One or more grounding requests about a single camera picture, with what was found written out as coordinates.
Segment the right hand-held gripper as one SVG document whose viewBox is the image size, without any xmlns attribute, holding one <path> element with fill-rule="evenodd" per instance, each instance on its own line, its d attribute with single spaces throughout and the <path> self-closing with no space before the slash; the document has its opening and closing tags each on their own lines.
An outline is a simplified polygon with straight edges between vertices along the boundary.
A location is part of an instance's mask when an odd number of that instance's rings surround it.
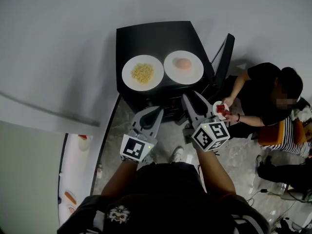
<svg viewBox="0 0 312 234">
<path fill-rule="evenodd" d="M 181 99 L 183 111 L 190 122 L 197 121 L 202 116 L 210 117 L 203 120 L 197 127 L 186 126 L 182 132 L 186 144 L 194 141 L 202 151 L 208 152 L 220 148 L 230 138 L 228 129 L 218 116 L 214 116 L 213 106 L 204 96 L 194 91 L 194 94 L 183 94 Z"/>
</svg>

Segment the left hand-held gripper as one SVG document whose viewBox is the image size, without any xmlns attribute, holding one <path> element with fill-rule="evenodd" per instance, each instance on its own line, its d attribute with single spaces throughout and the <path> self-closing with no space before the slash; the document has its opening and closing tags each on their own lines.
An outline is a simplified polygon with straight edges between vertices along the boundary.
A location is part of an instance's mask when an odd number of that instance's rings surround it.
<svg viewBox="0 0 312 234">
<path fill-rule="evenodd" d="M 120 155 L 134 162 L 142 162 L 158 143 L 156 139 L 164 110 L 159 106 L 143 109 L 135 114 L 128 134 L 123 135 Z"/>
</svg>

